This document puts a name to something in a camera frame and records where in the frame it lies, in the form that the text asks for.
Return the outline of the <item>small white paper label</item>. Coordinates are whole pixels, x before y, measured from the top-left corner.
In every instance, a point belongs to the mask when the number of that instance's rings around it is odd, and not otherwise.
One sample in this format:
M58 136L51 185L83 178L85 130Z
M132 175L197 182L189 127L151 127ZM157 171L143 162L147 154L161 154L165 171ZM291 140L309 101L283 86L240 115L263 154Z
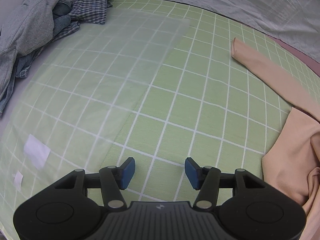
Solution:
M14 175L14 185L15 187L20 190L22 186L23 174L20 171L17 171Z

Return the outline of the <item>green grid cutting mat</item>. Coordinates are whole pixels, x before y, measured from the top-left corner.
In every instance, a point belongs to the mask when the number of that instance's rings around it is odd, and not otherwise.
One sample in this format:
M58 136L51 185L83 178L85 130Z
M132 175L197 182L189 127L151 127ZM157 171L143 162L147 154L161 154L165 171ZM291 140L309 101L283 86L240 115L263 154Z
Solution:
M234 38L284 68L319 99L319 77L272 39L245 25L197 7L160 0L113 0L111 9L139 10L190 22L99 168L135 158L135 175L124 192L127 202L193 201L196 192L183 169L186 157L223 172L243 167L261 176L261 159L275 143L291 106L231 58ZM1 120L3 131L21 94L55 44L17 85ZM7 239L17 239L12 218L20 204L10 207L1 202L1 232Z

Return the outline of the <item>grey hoodie sweatshirt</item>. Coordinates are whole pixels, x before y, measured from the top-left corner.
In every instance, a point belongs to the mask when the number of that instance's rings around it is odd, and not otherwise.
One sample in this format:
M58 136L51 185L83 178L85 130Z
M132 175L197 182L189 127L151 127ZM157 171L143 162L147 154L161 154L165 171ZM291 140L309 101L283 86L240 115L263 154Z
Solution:
M53 38L53 9L59 0L24 0L1 27L1 98L9 87L14 64Z

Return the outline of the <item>blue plaid checked shirt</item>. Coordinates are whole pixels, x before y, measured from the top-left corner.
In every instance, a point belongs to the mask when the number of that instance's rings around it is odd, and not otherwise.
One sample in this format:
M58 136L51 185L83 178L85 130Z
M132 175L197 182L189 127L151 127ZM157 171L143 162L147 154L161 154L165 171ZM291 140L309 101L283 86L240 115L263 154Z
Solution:
M105 24L111 0L59 0L53 9L52 41L71 35L80 29L80 23Z

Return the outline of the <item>blue denim jeans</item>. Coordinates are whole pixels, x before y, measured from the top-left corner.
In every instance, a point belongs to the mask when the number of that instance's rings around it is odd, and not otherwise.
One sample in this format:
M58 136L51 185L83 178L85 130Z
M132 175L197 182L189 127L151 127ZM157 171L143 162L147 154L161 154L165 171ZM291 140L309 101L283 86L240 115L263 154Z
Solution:
M69 13L72 2L26 0L7 18L1 29L1 113L10 100L16 78L28 75L32 62L53 41L80 28Z

